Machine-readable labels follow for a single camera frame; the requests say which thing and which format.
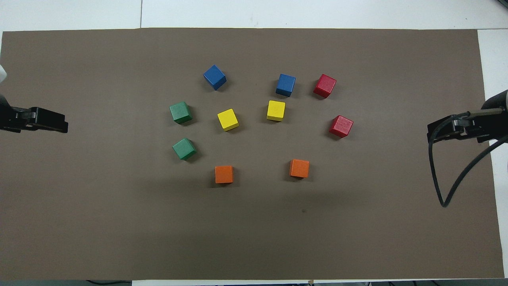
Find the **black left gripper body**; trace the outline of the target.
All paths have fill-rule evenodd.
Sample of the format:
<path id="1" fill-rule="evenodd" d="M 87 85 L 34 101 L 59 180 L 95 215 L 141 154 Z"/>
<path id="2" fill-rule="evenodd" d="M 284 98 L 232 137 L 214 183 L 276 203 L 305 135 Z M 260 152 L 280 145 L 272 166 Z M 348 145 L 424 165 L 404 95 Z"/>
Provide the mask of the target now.
<path id="1" fill-rule="evenodd" d="M 9 105 L 7 99 L 0 95 L 0 129 L 13 133 L 20 133 L 21 129 L 12 125 L 11 120 L 16 119 L 17 112 Z"/>

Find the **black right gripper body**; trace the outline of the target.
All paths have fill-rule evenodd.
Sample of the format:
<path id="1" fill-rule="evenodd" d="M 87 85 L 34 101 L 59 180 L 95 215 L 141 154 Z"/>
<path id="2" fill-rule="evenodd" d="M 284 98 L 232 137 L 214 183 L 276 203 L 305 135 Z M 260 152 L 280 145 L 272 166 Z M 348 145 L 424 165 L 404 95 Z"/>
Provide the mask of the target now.
<path id="1" fill-rule="evenodd" d="M 500 140 L 508 134 L 508 113 L 506 109 L 481 109 L 470 112 L 463 121 L 467 138 L 476 138 L 479 143 L 492 139 Z"/>

